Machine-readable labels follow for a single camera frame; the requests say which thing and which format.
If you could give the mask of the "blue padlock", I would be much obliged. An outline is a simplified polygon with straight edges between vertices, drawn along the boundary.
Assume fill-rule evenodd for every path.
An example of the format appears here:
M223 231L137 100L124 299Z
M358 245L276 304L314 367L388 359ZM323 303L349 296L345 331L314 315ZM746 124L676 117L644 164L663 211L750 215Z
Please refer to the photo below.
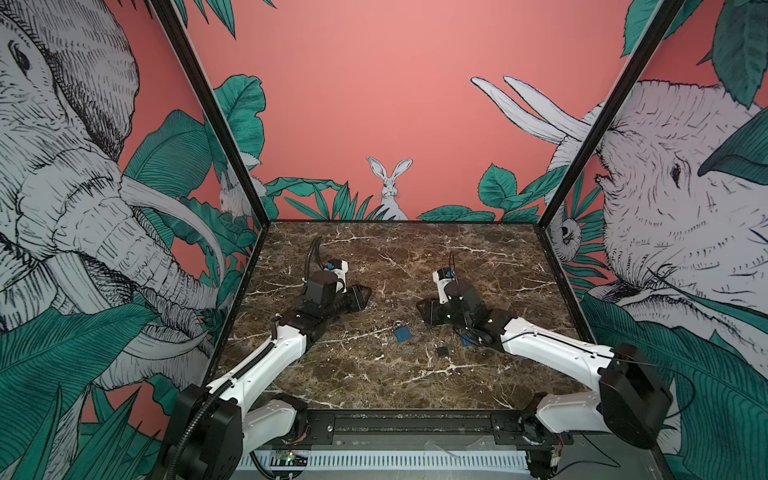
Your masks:
M465 347L476 346L477 343L466 335L461 336L461 342Z
M402 322L396 322L393 325L393 335L398 343L405 343L413 338L409 326Z

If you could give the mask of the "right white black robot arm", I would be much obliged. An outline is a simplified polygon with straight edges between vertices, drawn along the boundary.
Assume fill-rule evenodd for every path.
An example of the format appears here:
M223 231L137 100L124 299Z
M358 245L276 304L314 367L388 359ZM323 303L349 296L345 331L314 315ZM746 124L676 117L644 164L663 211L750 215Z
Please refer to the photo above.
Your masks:
M533 414L547 431L611 433L642 449L680 438L684 408L660 377L665 367L638 347L574 339L488 307L465 280L437 272L434 281L437 296L416 305L427 326L447 325L471 345L530 359L584 386L580 393L533 401Z

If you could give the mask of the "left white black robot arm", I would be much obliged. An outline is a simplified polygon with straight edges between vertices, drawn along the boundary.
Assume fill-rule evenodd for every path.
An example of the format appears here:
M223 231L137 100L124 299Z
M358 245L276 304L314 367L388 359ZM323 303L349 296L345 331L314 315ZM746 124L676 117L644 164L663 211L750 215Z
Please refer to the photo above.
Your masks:
M244 453L278 438L302 439L305 402L283 395L255 403L330 323L365 310L372 294L348 284L341 270L314 272L293 308L271 320L270 335L256 350L209 384L181 391L150 478L228 479Z

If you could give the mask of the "blue padlock front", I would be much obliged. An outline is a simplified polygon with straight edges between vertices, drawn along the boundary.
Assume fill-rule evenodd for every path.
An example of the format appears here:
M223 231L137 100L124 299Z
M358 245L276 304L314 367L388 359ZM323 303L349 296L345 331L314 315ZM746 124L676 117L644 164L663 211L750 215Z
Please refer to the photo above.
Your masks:
M476 346L477 343L466 335L461 336L461 342L465 347Z

